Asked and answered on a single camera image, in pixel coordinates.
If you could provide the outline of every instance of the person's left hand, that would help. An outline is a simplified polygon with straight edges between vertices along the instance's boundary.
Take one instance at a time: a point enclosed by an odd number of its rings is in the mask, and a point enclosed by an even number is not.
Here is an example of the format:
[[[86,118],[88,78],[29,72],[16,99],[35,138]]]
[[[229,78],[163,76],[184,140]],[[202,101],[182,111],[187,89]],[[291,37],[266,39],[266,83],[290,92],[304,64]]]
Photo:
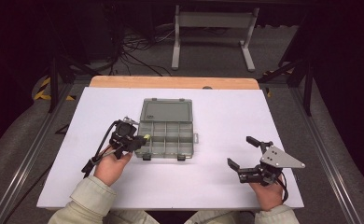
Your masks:
[[[114,153],[103,157],[95,168],[94,176],[110,187],[120,178],[124,167],[130,161],[132,156],[132,152],[129,152],[125,155],[121,155],[119,160],[116,158]]]

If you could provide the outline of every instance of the floor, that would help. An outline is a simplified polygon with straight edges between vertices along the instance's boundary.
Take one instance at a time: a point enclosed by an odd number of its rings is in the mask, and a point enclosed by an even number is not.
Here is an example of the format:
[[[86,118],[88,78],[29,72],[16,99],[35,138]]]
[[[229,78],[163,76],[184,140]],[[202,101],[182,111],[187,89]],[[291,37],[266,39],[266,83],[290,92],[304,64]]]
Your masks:
[[[249,45],[256,66],[254,73],[246,70],[243,54],[238,47],[238,41],[244,39],[245,32],[233,29],[185,31],[182,35],[179,69],[176,71],[171,70],[174,42],[170,30],[169,36],[165,32],[158,38],[161,41],[149,49],[126,47],[134,57],[153,65],[151,68],[157,72],[144,65],[132,64],[139,62],[124,55],[124,60],[118,60],[113,71],[101,73],[116,76],[157,76],[157,73],[161,73],[163,76],[175,77],[259,78],[265,71],[277,68],[296,30],[297,27],[283,26],[258,27],[254,30]],[[91,66],[95,68],[99,64],[97,62]],[[33,97],[45,78],[42,77],[33,87]],[[305,224],[364,223],[364,178],[352,162],[316,85],[313,85],[312,116],[307,117],[301,110],[302,87],[290,89],[283,84],[283,80],[284,77],[280,77],[260,87],[267,96],[286,152],[306,164],[305,169],[294,170],[305,205],[295,211],[298,220]],[[71,121],[79,97],[89,83],[87,76],[79,76],[71,86],[60,83],[61,92],[76,96],[76,100],[61,101],[52,114],[48,113],[49,100],[35,100],[33,106],[5,132],[0,140],[0,222],[7,219],[7,223],[47,223],[54,213],[36,207],[46,180],[45,177],[39,177],[56,157],[64,138],[64,134],[58,131]],[[41,133],[44,133],[44,137],[37,139]],[[30,153],[31,162],[28,162],[26,155]],[[32,190],[25,197],[25,192],[30,188]],[[241,214],[241,219],[241,223],[252,221],[247,212]]]

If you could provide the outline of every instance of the black cable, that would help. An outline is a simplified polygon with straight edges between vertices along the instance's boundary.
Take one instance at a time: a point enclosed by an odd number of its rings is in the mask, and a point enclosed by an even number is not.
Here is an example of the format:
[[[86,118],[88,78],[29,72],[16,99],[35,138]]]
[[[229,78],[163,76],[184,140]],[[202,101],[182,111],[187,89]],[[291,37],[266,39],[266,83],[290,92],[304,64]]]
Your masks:
[[[111,67],[113,64],[116,63],[118,59],[113,59],[110,63],[107,63],[103,66],[99,66],[99,67],[96,67],[96,68],[91,68],[91,70],[95,71],[95,72],[101,72],[101,71],[104,71],[106,69],[108,69],[109,67]],[[84,72],[82,70],[79,70],[79,69],[74,69],[74,68],[71,68],[71,70],[77,74],[77,75],[86,75],[88,74],[87,72]]]
[[[285,192],[284,199],[282,200],[282,202],[284,203],[287,200],[287,198],[289,197],[289,194],[287,192],[287,180],[285,179],[284,173],[281,173],[281,174],[284,177],[285,185],[284,185],[284,182],[282,182],[282,180],[280,180],[279,178],[277,178],[277,183],[281,185],[281,187],[283,188],[283,190]]]
[[[126,65],[127,70],[129,71],[129,75],[131,75],[132,73],[130,72],[130,67],[129,67],[129,65],[127,65],[127,64],[126,64],[123,60],[124,60],[124,59],[123,59],[123,57],[120,57],[120,61],[121,61],[124,65]]]
[[[109,74],[108,74],[109,76],[111,76],[111,75],[115,75],[114,73],[113,73],[113,64],[110,66],[110,69],[109,69]]]
[[[16,205],[14,205],[13,209],[9,212],[9,214],[7,215],[7,217],[4,220],[4,224],[6,224],[8,222],[8,220],[11,218],[11,216],[13,215],[13,213],[17,210],[17,208],[20,206],[20,204],[22,203],[22,201],[28,196],[28,194],[31,192],[31,190],[33,190],[33,188],[37,185],[37,183],[39,183],[39,181],[42,179],[42,177],[51,169],[51,167],[53,166],[54,161],[48,166],[48,168],[46,168],[45,172],[42,173],[42,175],[34,182],[34,184],[24,193],[24,195],[22,195],[21,199],[16,203]]]
[[[100,154],[101,148],[103,148],[104,142],[107,138],[107,136],[109,135],[110,131],[112,130],[113,126],[116,125],[116,121],[113,121],[112,124],[109,126],[108,130],[106,131],[106,134],[103,138],[103,141],[101,141],[100,146],[98,146],[97,152],[95,152],[95,157],[98,157],[98,154]]]
[[[130,63],[130,64],[134,64],[134,65],[138,65],[138,66],[144,66],[143,64],[139,64],[139,63],[132,63],[132,62],[130,62],[129,60],[128,60],[128,58],[127,58],[127,56],[126,56],[126,58],[124,59],[122,56],[120,57],[122,60],[125,60],[127,63]],[[161,67],[161,66],[157,66],[157,65],[149,65],[149,66],[151,66],[151,67],[158,67],[158,68],[160,68],[160,69],[162,69],[162,70],[164,70],[170,77],[172,76],[171,75],[171,73],[166,69],[166,68],[164,68],[164,67]]]
[[[150,43],[148,40],[146,40],[144,38],[138,38],[140,36],[137,36],[136,38],[127,37],[129,35],[132,35],[132,34],[128,34],[128,35],[125,35],[122,45],[123,45],[123,47],[128,48],[128,50],[125,50],[125,51],[130,52],[130,53],[134,52],[137,49],[147,50],[147,49],[150,49],[151,47],[153,47],[155,44],[160,43],[163,40],[165,40],[174,31],[175,31],[175,29],[173,29],[171,31],[162,31],[161,33],[155,35],[155,41],[153,43]]]
[[[140,61],[139,59],[135,58],[134,56],[132,56],[130,53],[128,52],[124,52],[125,54],[129,55],[130,57],[132,57],[133,59],[135,59],[136,61],[138,61],[139,63],[143,64],[144,66],[148,67],[150,70],[152,70],[153,72],[157,73],[159,76],[162,77],[162,74],[159,73],[158,71],[156,71],[155,69],[153,69],[152,67],[150,67],[149,65],[147,65],[146,63]]]
[[[112,146],[111,146],[111,145],[109,145],[109,146],[107,146],[107,147],[103,150],[103,153],[101,153],[101,156],[100,156],[100,158],[101,158],[101,159],[104,157],[104,154],[106,153],[106,151],[107,151],[110,147],[112,147]]]
[[[136,35],[136,33],[130,33],[130,34],[125,34],[124,36],[129,36],[129,35],[132,35],[132,36],[134,36],[134,35]],[[131,40],[134,40],[134,39],[136,39],[136,38],[138,38],[139,36],[138,35],[136,35],[136,37],[131,37],[130,39]]]
[[[223,28],[223,29],[214,29],[214,28],[203,28],[204,31],[213,34],[213,35],[224,35],[228,32],[229,29]]]
[[[160,43],[160,42],[162,42],[164,40],[166,40],[168,38],[168,36],[170,36],[174,32],[175,32],[175,28],[173,28],[172,30],[164,30],[164,31],[162,31],[159,35],[157,35],[155,37],[156,44],[157,43]]]

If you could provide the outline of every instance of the metal frame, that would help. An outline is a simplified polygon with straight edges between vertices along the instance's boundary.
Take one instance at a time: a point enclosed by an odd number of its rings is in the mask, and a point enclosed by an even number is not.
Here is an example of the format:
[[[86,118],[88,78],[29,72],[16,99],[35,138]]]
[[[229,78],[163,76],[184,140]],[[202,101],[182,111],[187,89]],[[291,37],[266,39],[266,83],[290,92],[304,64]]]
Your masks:
[[[249,72],[255,72],[255,65],[248,49],[252,33],[258,18],[259,8],[252,13],[214,13],[214,12],[181,12],[179,6],[175,8],[175,42],[171,68],[179,68],[179,55],[181,47],[180,27],[229,27],[245,28],[247,30],[245,40],[240,41],[246,67]]]
[[[304,123],[308,127],[310,134],[314,139],[316,145],[315,147],[316,153],[318,155],[319,160],[322,163],[322,167],[324,168],[325,173],[328,176],[330,185],[333,188],[334,194],[336,195],[339,201],[340,207],[344,212],[345,218],[350,224],[362,223],[359,214],[357,213],[357,210],[354,207],[353,202],[351,201],[351,198],[347,192],[343,178],[340,175],[340,172],[336,164],[334,163],[333,159],[328,153],[329,150],[322,141],[321,134],[319,130],[316,128],[313,118],[307,116],[305,114],[304,108],[301,106],[302,97],[301,93],[299,92],[299,89],[291,88],[290,91],[292,93],[293,100],[295,101],[296,105],[298,106],[301,112],[301,115],[303,116]]]
[[[311,91],[313,86],[313,67],[309,59],[298,59],[295,62],[288,63],[277,70],[268,73],[267,76],[258,78],[258,83],[267,83],[275,77],[283,75],[286,71],[293,69],[292,75],[287,79],[287,85],[292,88],[299,87],[299,84],[305,79],[303,107],[308,116],[311,116]]]
[[[63,87],[60,94],[61,99],[66,99],[71,88],[72,84],[66,84]],[[19,192],[21,190],[21,187],[24,184],[28,174],[31,172],[36,157],[39,154],[40,150],[42,149],[43,143],[45,142],[49,132],[49,127],[51,126],[51,123],[54,121],[54,119],[57,117],[62,105],[63,101],[56,104],[53,107],[52,112],[49,112],[46,115],[45,120],[43,121],[42,126],[40,127],[39,132],[35,137],[34,142],[28,149],[28,152],[25,155],[24,160],[22,161],[19,169],[16,171],[16,174],[14,175],[12,181],[10,182],[7,191],[2,197],[2,200],[0,202],[0,223],[4,223],[8,213],[10,212],[12,205],[16,201],[17,196],[19,195]]]

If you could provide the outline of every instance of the aluminum rail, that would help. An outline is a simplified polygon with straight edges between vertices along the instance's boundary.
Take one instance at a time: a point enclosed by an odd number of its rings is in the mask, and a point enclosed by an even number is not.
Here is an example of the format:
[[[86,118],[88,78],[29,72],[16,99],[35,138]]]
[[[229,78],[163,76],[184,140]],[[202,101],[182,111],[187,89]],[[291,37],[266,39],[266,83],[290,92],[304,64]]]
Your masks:
[[[14,174],[12,181],[7,188],[6,193],[4,194],[1,202],[0,202],[0,223],[4,223],[11,206],[16,201],[17,196],[21,190],[22,185],[24,184],[28,174],[33,167],[36,157],[40,152],[40,149],[43,146],[44,141],[46,140],[49,127],[54,119],[57,117],[57,114],[60,111],[60,108],[63,105],[64,99],[68,96],[72,88],[72,84],[65,84],[63,89],[61,90],[60,99],[62,99],[54,108],[52,113],[48,113],[45,117],[45,120],[42,123],[42,126],[37,133],[34,142],[31,144],[30,148],[25,155],[24,160],[22,161],[19,169],[16,174]]]
[[[302,117],[304,118],[304,122],[308,127],[311,136],[314,138],[315,142],[315,150],[320,159],[322,166],[325,170],[325,173],[328,176],[329,182],[334,190],[334,193],[339,201],[339,204],[344,212],[345,218],[348,223],[356,224],[362,223],[357,213],[356,208],[354,207],[350,196],[348,195],[347,189],[345,187],[342,176],[337,169],[336,164],[333,162],[330,154],[328,153],[327,148],[325,147],[324,142],[322,141],[321,135],[318,129],[315,126],[315,122],[311,117],[306,115],[306,112],[302,106],[302,96],[297,88],[290,88],[292,93],[292,97],[298,106]]]

